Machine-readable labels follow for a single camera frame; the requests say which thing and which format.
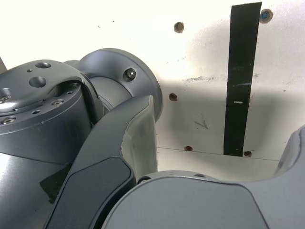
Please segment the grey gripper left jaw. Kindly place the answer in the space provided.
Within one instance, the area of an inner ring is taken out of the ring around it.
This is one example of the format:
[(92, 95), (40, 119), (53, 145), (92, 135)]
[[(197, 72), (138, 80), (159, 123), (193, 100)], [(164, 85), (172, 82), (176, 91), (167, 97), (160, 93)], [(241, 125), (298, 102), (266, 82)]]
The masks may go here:
[(133, 97), (93, 127), (45, 228), (101, 228), (111, 209), (137, 180), (157, 170), (153, 97)]

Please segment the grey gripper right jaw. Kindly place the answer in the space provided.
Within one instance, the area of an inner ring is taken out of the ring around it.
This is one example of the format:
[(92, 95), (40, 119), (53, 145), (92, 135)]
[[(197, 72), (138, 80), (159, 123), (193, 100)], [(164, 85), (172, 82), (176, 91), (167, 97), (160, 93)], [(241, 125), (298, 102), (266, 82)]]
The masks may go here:
[(269, 179), (225, 182), (164, 176), (137, 185), (113, 207), (104, 229), (302, 229), (305, 129), (295, 131)]

